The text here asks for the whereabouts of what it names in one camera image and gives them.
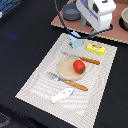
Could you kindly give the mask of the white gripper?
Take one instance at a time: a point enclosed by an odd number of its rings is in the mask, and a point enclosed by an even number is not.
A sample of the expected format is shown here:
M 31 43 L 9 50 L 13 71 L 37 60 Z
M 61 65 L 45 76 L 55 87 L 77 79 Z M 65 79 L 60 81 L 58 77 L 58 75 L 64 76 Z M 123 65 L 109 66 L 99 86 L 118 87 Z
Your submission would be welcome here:
M 113 28 L 112 12 L 116 9 L 114 0 L 77 0 L 76 7 L 93 27 L 93 33 Z

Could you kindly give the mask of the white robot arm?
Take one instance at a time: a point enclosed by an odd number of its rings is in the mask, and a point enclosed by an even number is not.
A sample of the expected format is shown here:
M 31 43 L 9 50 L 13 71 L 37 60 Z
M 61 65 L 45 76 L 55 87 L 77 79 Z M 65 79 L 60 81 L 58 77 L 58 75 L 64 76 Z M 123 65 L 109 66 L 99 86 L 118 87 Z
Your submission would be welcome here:
M 109 30 L 116 9 L 114 0 L 77 0 L 76 7 L 93 27 L 93 33 Z

